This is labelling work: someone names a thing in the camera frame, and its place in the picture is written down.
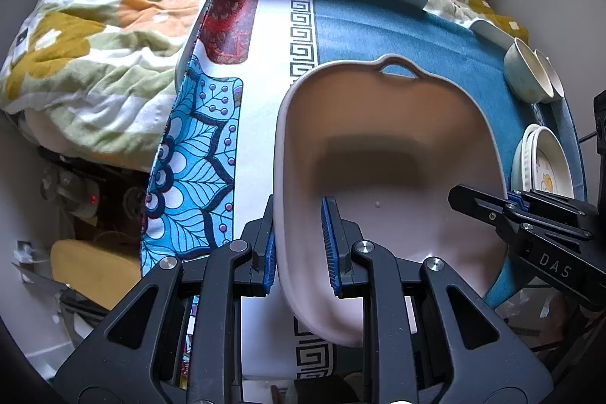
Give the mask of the duck pattern plate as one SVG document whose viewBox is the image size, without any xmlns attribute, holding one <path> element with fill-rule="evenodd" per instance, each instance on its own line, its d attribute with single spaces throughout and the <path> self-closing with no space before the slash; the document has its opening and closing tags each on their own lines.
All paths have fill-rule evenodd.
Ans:
<svg viewBox="0 0 606 404">
<path fill-rule="evenodd" d="M 531 134 L 531 187 L 533 190 L 573 198 L 573 182 L 564 150 L 547 127 Z"/>
</svg>

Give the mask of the cream white bowl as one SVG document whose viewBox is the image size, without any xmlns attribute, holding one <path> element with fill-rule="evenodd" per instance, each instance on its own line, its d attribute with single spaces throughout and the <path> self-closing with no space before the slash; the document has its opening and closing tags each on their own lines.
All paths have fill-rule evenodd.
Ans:
<svg viewBox="0 0 606 404">
<path fill-rule="evenodd" d="M 553 95 L 549 98 L 545 98 L 544 103 L 553 103 L 554 101 L 562 100 L 565 97 L 565 91 L 562 81 L 557 71 L 554 69 L 553 64 L 551 63 L 550 59 L 540 50 L 535 49 L 534 53 L 539 60 L 540 65 L 547 74 L 547 79 L 551 83 L 551 90 L 553 90 Z"/>
</svg>

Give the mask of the cream bowl with pattern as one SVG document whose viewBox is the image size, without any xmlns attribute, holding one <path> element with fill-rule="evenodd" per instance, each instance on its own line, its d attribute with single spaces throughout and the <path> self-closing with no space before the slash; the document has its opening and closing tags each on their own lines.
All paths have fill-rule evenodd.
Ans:
<svg viewBox="0 0 606 404">
<path fill-rule="evenodd" d="M 524 103 L 542 103 L 554 96 L 547 72 L 520 38 L 515 38 L 505 52 L 503 71 L 509 89 Z"/>
</svg>

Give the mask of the pink square handled bowl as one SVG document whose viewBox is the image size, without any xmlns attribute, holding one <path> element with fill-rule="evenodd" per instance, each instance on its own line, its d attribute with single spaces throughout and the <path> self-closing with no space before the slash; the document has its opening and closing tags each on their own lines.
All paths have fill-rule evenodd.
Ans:
<svg viewBox="0 0 606 404">
<path fill-rule="evenodd" d="M 450 207 L 457 184 L 506 194 L 490 125 L 459 85 L 392 54 L 328 62 L 299 78 L 278 111 L 273 172 L 278 275 L 295 317 L 328 342 L 362 343 L 362 302 L 338 298 L 330 283 L 326 196 L 396 257 L 443 258 L 488 293 L 505 243 Z"/>
</svg>

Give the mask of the yellow bear plate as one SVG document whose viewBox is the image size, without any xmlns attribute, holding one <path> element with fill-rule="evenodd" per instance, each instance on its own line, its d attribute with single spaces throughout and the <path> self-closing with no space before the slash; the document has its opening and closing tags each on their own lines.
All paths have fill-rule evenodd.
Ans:
<svg viewBox="0 0 606 404">
<path fill-rule="evenodd" d="M 520 139 L 520 141 L 518 142 L 518 145 L 515 148 L 514 159 L 512 159 L 511 190 L 513 192 L 514 191 L 524 191 L 522 189 L 521 174 L 520 174 L 521 142 L 522 142 L 522 139 Z"/>
</svg>

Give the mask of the plain white plate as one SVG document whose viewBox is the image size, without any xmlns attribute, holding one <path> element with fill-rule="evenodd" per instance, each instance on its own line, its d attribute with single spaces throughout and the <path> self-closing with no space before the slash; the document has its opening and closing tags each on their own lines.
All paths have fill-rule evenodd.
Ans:
<svg viewBox="0 0 606 404">
<path fill-rule="evenodd" d="M 530 124 L 522 138 L 521 142 L 521 152 L 520 152 L 520 174 L 521 174 L 521 183 L 522 189 L 524 191 L 530 191 L 532 189 L 532 165 L 531 165 L 531 155 L 532 155 L 532 145 L 531 145 L 531 137 L 537 130 L 540 128 L 538 124 Z"/>
</svg>

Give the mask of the floral quilt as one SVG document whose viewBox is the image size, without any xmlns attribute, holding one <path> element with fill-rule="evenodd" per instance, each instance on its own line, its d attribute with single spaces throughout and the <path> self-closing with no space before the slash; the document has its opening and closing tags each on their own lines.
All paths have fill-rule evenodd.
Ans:
<svg viewBox="0 0 606 404">
<path fill-rule="evenodd" d="M 48 150 L 148 170 L 205 0 L 38 0 L 1 52 L 1 109 Z M 428 0 L 452 22 L 527 29 L 485 0 Z"/>
</svg>

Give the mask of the blue patterned tablecloth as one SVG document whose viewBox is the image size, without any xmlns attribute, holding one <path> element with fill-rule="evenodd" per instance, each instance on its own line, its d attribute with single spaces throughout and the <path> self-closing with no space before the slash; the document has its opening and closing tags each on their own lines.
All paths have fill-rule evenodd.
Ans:
<svg viewBox="0 0 606 404">
<path fill-rule="evenodd" d="M 287 91 L 334 61 L 401 55 L 463 88 L 492 130 L 506 191 L 525 129 L 547 125 L 570 166 L 576 198 L 587 194 L 567 103 L 531 106 L 505 82 L 506 49 L 471 30 L 397 0 L 208 0 L 176 69 L 176 96 L 154 159 L 141 263 L 207 255 L 239 237 L 273 201 L 278 111 Z M 501 304 L 523 283 L 505 257 L 488 293 Z M 357 346 L 316 336 L 281 289 L 242 308 L 249 379 L 312 378 L 355 370 Z"/>
</svg>

